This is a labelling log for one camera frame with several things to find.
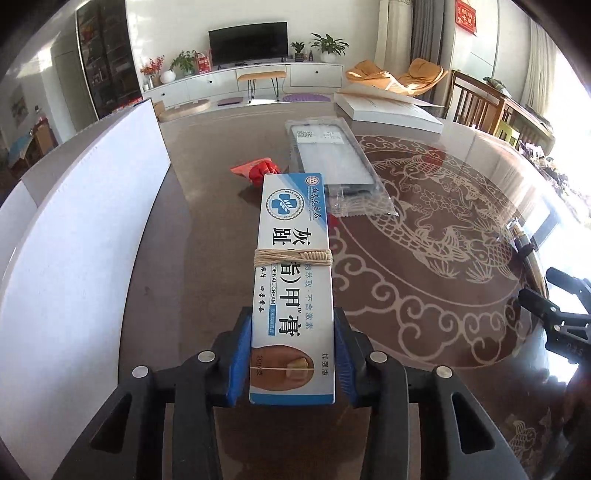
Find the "small potted plant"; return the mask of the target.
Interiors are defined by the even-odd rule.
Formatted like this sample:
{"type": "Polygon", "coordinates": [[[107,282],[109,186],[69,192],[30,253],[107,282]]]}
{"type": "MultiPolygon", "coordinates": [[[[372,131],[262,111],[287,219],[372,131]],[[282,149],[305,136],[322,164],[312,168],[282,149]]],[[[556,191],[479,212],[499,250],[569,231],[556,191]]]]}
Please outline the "small potted plant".
{"type": "Polygon", "coordinates": [[[291,47],[294,50],[294,61],[295,62],[304,62],[305,60],[305,43],[300,41],[295,41],[291,43],[291,47]]]}

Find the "green potted plant left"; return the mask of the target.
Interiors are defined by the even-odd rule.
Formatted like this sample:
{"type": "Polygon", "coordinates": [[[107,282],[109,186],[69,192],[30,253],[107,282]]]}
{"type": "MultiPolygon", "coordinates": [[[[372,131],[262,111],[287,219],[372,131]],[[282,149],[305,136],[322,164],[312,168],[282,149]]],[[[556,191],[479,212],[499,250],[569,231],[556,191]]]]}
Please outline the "green potted plant left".
{"type": "Polygon", "coordinates": [[[183,73],[184,76],[195,75],[197,73],[197,51],[183,50],[171,62],[170,69],[175,72],[183,73]]]}

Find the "orange lounge chair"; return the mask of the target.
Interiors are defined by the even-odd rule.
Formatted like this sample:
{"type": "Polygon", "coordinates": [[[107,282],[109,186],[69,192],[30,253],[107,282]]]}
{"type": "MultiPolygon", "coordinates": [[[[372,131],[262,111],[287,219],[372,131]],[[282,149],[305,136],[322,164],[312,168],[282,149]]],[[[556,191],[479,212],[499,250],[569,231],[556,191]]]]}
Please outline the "orange lounge chair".
{"type": "Polygon", "coordinates": [[[445,70],[441,65],[423,58],[416,58],[411,62],[409,69],[405,73],[394,76],[374,62],[365,60],[346,71],[346,79],[349,82],[360,83],[401,95],[418,97],[434,88],[448,73],[449,71],[445,70]]]}

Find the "large white storage box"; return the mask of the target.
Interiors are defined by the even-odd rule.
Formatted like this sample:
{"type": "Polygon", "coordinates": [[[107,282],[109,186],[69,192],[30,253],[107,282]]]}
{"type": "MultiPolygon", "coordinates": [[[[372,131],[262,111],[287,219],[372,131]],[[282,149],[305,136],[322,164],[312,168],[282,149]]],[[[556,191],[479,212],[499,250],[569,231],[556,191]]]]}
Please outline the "large white storage box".
{"type": "Polygon", "coordinates": [[[144,101],[23,182],[34,212],[1,281],[1,439],[31,479],[55,473],[117,386],[131,274],[169,167],[144,101]]]}

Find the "flat white box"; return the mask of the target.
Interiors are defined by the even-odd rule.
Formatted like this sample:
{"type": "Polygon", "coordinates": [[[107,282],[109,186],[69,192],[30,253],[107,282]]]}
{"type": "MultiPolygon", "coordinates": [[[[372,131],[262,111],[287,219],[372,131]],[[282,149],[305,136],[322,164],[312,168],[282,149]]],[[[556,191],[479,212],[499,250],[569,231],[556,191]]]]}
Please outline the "flat white box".
{"type": "Polygon", "coordinates": [[[374,86],[350,84],[335,93],[335,103],[358,122],[418,129],[441,134],[443,123],[427,108],[439,108],[421,99],[382,90],[374,86]]]}

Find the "wooden stool black legs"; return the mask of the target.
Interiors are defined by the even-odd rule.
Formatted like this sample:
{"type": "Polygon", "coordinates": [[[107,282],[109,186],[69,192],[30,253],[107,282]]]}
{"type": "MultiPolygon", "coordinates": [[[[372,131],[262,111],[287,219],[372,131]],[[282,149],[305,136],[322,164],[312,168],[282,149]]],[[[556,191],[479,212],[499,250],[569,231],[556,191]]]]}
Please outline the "wooden stool black legs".
{"type": "Polygon", "coordinates": [[[252,103],[256,99],[256,85],[259,82],[270,81],[273,88],[274,99],[280,102],[280,80],[287,78],[287,72],[283,70],[274,70],[266,72],[246,73],[238,76],[238,83],[247,84],[247,103],[252,103]]]}

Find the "red wall decoration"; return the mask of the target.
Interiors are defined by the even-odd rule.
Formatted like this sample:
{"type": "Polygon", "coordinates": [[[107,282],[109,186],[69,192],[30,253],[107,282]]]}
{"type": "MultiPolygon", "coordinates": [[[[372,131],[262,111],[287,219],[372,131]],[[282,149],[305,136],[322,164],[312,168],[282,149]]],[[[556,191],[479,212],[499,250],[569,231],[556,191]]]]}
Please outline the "red wall decoration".
{"type": "Polygon", "coordinates": [[[477,34],[477,15],[476,10],[468,1],[455,1],[455,21],[456,25],[471,35],[477,34]]]}

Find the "black flat television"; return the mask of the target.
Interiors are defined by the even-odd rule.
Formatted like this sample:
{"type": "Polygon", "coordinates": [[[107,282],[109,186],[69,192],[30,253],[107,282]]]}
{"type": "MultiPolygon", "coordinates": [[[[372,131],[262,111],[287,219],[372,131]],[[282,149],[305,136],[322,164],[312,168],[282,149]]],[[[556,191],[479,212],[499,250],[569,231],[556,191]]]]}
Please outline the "black flat television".
{"type": "Polygon", "coordinates": [[[286,58],[287,22],[245,24],[208,32],[215,66],[286,58]]]}

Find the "grey curtain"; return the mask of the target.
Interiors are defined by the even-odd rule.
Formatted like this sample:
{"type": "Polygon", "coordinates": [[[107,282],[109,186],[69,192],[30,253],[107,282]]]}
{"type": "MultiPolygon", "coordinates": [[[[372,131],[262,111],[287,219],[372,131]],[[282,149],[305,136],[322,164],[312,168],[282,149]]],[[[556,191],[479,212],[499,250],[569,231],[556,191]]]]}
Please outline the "grey curtain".
{"type": "Polygon", "coordinates": [[[440,63],[444,20],[444,0],[415,0],[413,2],[412,60],[422,58],[434,64],[440,63]]]}

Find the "red snack packet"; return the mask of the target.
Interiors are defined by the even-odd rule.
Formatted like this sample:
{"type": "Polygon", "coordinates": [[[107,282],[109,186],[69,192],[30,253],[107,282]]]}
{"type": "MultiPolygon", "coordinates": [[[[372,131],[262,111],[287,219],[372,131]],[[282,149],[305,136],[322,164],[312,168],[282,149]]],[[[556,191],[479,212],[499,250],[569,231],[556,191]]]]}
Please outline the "red snack packet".
{"type": "Polygon", "coordinates": [[[248,179],[253,186],[261,187],[266,175],[280,174],[280,167],[269,157],[264,157],[232,167],[230,172],[248,179]]]}

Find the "green potted plant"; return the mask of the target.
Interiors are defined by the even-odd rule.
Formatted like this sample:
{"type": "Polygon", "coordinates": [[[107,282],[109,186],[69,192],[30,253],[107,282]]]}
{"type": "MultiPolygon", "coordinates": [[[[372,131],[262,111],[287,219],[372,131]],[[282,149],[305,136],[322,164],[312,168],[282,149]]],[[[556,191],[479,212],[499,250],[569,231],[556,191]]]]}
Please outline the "green potted plant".
{"type": "Polygon", "coordinates": [[[183,73],[184,76],[195,75],[197,73],[197,51],[183,50],[171,62],[170,69],[175,72],[183,73]]]}
{"type": "Polygon", "coordinates": [[[311,34],[311,48],[317,49],[321,54],[321,60],[325,63],[335,63],[335,61],[346,54],[349,43],[342,38],[335,38],[332,35],[311,34]]]}

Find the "red flowers white vase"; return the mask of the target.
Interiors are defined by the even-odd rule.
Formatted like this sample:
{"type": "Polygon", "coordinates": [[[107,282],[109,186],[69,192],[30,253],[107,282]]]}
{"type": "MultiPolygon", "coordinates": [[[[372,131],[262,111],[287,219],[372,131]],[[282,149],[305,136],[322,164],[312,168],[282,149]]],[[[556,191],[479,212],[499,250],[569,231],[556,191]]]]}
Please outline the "red flowers white vase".
{"type": "Polygon", "coordinates": [[[173,70],[164,69],[163,56],[149,58],[148,61],[141,66],[140,73],[146,77],[153,86],[166,85],[176,80],[176,74],[173,70]]]}

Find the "clear bag with phone case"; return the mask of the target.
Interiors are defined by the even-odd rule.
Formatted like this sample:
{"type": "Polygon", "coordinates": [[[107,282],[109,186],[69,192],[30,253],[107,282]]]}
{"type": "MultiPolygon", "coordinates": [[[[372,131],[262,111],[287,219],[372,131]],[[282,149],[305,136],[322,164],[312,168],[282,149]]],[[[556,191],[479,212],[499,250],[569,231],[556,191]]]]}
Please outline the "clear bag with phone case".
{"type": "Polygon", "coordinates": [[[291,173],[320,174],[329,213],[335,217],[398,217],[360,143],[342,118],[320,117],[286,123],[291,173]]]}

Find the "white tv cabinet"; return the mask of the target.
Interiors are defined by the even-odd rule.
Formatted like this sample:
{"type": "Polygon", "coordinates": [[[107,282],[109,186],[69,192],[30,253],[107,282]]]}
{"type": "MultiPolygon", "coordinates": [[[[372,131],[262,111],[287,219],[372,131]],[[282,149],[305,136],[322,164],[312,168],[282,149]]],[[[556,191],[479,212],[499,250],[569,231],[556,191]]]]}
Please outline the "white tv cabinet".
{"type": "MultiPolygon", "coordinates": [[[[242,67],[224,68],[208,73],[187,76],[172,83],[149,89],[142,98],[162,102],[166,108],[176,107],[198,100],[218,101],[239,98],[247,103],[247,84],[238,83],[238,76],[246,73],[283,70],[287,78],[280,80],[280,100],[290,94],[332,94],[342,88],[345,69],[341,64],[318,62],[266,63],[242,67]]],[[[256,99],[276,101],[270,81],[256,85],[256,99]]]]}

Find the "green potted plant right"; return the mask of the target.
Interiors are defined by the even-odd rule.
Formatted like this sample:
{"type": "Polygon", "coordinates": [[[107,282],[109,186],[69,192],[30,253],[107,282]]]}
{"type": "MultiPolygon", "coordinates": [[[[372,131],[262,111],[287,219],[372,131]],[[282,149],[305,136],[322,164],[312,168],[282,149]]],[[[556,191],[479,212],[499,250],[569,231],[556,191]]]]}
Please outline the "green potted plant right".
{"type": "Polygon", "coordinates": [[[332,35],[311,34],[311,48],[317,49],[321,54],[321,60],[325,63],[335,63],[335,61],[346,54],[349,43],[342,38],[335,38],[332,35]]]}

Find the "wooden dining chair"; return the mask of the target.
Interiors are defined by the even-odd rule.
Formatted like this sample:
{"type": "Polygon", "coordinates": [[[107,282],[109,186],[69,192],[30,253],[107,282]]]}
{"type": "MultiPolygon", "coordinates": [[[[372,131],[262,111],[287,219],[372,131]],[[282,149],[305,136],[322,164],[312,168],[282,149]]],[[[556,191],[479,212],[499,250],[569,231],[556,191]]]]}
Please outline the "wooden dining chair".
{"type": "Polygon", "coordinates": [[[493,135],[505,106],[506,97],[493,87],[458,70],[452,72],[447,120],[493,135]]]}

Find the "white blue ointment box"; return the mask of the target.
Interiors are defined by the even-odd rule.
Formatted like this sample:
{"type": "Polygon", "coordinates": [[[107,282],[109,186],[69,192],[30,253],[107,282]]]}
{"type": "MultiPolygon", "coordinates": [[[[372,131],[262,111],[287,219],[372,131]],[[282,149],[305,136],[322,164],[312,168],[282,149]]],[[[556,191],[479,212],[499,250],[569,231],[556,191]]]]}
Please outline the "white blue ointment box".
{"type": "Polygon", "coordinates": [[[332,253],[321,174],[264,178],[253,265],[250,402],[331,405],[332,253]]]}

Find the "dark glass display cabinet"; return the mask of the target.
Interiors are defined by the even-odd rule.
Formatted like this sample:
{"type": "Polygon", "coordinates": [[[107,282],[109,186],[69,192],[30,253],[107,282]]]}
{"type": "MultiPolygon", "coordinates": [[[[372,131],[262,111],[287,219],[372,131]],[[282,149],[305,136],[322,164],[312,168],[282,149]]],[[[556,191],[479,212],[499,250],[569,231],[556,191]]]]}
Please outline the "dark glass display cabinet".
{"type": "Polygon", "coordinates": [[[82,70],[99,119],[141,97],[125,2],[87,1],[75,12],[82,70]]]}

